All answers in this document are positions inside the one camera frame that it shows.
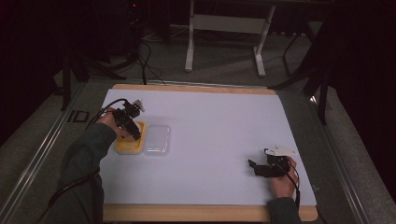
white paper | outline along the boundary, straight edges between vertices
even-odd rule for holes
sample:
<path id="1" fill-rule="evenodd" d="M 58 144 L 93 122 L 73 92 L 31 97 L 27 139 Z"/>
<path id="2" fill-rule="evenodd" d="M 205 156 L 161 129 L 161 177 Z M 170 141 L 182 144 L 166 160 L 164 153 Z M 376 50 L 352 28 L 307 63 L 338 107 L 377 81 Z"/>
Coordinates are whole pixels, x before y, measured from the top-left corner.
<path id="1" fill-rule="evenodd" d="M 267 204 L 269 179 L 248 160 L 265 164 L 263 149 L 275 144 L 298 151 L 276 95 L 109 90 L 104 106 L 119 98 L 142 100 L 146 112 L 136 120 L 171 128 L 170 153 L 121 155 L 113 144 L 101 162 L 105 203 Z M 316 205 L 301 158 L 292 157 L 301 205 Z"/>

black stand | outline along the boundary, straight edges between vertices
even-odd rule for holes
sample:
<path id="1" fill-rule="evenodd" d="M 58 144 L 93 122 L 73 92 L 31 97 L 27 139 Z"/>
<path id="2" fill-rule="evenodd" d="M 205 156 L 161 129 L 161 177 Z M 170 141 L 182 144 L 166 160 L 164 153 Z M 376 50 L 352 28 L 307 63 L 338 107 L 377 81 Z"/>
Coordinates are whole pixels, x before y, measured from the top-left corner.
<path id="1" fill-rule="evenodd" d="M 65 32 L 62 28 L 56 28 L 56 39 L 58 46 L 61 49 L 63 55 L 63 86 L 57 90 L 56 94 L 62 95 L 64 97 L 64 102 L 61 110 L 64 111 L 70 103 L 71 100 L 71 71 L 76 76 L 78 81 L 87 82 L 90 75 L 87 71 L 87 65 L 89 67 L 95 68 L 103 73 L 105 76 L 125 80 L 126 77 L 118 76 L 113 73 L 109 68 L 106 68 L 99 64 L 98 62 L 92 60 L 88 56 L 81 52 L 77 52 L 71 49 L 71 45 L 66 38 Z"/>
<path id="2" fill-rule="evenodd" d="M 323 22 L 318 36 L 291 78 L 268 87 L 271 90 L 281 90 L 308 77 L 303 93 L 307 96 L 313 96 L 320 87 L 318 116 L 323 124 L 326 124 L 325 109 L 330 73 L 347 48 L 350 38 L 349 32 L 353 32 L 350 27 L 345 25 L 351 24 L 346 22 L 351 18 L 345 15 L 347 15 L 345 8 L 334 8 L 326 21 Z"/>

white metal frame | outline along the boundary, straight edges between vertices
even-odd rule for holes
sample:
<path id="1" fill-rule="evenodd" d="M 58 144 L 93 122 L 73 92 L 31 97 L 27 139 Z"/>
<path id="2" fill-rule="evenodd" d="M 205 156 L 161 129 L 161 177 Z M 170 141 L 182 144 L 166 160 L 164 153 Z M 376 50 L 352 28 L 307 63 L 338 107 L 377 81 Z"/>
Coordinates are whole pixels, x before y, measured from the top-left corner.
<path id="1" fill-rule="evenodd" d="M 194 56 L 194 29 L 198 29 L 261 35 L 259 44 L 253 48 L 253 53 L 256 59 L 259 77 L 265 76 L 264 65 L 262 62 L 262 46 L 264 45 L 265 38 L 268 35 L 268 30 L 276 8 L 275 6 L 271 6 L 266 19 L 254 19 L 194 14 L 194 0 L 190 0 L 190 4 L 190 31 L 185 66 L 186 72 L 192 71 Z"/>

metal rail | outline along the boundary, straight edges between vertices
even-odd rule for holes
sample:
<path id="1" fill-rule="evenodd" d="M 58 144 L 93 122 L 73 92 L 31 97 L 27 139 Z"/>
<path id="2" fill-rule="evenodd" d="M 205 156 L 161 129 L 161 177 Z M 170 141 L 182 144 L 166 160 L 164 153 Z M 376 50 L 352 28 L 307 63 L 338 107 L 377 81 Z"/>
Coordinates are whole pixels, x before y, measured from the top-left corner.
<path id="1" fill-rule="evenodd" d="M 0 211 L 0 223 L 7 224 L 12 219 L 16 209 L 21 203 L 24 195 L 27 190 L 30 188 L 32 182 L 35 180 L 35 176 L 37 175 L 41 165 L 52 149 L 53 144 L 55 143 L 59 133 L 61 132 L 62 127 L 66 122 L 66 118 L 69 116 L 71 112 L 71 107 L 74 102 L 78 98 L 81 91 L 84 89 L 85 83 L 77 83 L 74 95 L 72 96 L 72 101 L 65 111 L 61 111 L 58 118 L 55 120 L 48 134 L 44 138 L 41 143 L 39 149 L 36 154 L 26 166 L 24 171 L 22 172 L 20 178 L 18 179 L 16 185 L 13 190 L 9 194 L 6 203 L 3 205 Z"/>
<path id="2" fill-rule="evenodd" d="M 346 195 L 346 199 L 349 202 L 349 206 L 352 210 L 352 213 L 356 219 L 356 221 L 360 224 L 369 224 L 369 218 L 367 217 L 366 212 L 361 204 L 361 200 L 356 193 L 355 188 L 353 187 L 352 182 L 350 181 L 349 175 L 347 173 L 346 167 L 341 160 L 341 156 L 339 154 L 337 146 L 334 144 L 332 140 L 332 135 L 326 126 L 322 125 L 321 121 L 318 117 L 318 105 L 310 102 L 307 99 L 310 111 L 312 112 L 312 116 L 314 117 L 315 122 L 320 127 L 322 132 L 323 140 L 326 141 L 326 144 L 329 147 L 330 159 L 332 161 L 332 166 L 337 174 L 337 177 L 340 180 L 341 187 L 344 190 Z"/>

dark background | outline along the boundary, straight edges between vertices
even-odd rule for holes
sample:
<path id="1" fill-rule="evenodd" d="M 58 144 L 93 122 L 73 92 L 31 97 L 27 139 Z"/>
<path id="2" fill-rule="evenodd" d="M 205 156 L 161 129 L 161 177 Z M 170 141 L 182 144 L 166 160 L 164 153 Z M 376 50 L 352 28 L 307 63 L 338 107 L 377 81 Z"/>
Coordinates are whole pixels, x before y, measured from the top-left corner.
<path id="1" fill-rule="evenodd" d="M 3 126 L 0 144 L 57 90 L 53 76 L 62 69 L 65 53 L 60 34 L 71 41 L 73 48 L 81 41 L 73 39 L 76 33 L 89 36 L 106 32 L 101 30 L 93 7 L 99 3 L 87 0 L 1 0 L 0 99 L 5 115 L 0 120 Z M 188 24 L 188 1 L 151 0 L 150 5 L 152 10 L 147 25 L 161 31 L 165 37 L 169 35 L 169 23 Z M 219 8 L 219 14 L 259 18 L 265 17 L 262 12 L 267 9 L 266 6 L 242 9 L 235 4 Z M 198 12 L 210 14 L 211 10 L 214 10 L 213 1 L 196 5 Z M 391 1 L 353 4 L 339 14 L 335 29 L 322 34 L 327 38 L 321 40 L 311 55 L 311 63 L 315 64 L 318 58 L 326 57 L 328 43 L 332 43 L 333 38 L 344 40 L 345 49 L 329 67 L 330 84 L 337 89 L 393 199 L 396 198 L 395 11 Z M 298 31 L 300 18 L 322 20 L 327 13 L 328 9 L 278 7 L 270 31 L 291 35 Z M 92 45 L 86 45 L 85 50 L 92 53 L 92 57 L 106 59 L 108 46 L 104 48 L 105 38 L 90 41 Z"/>

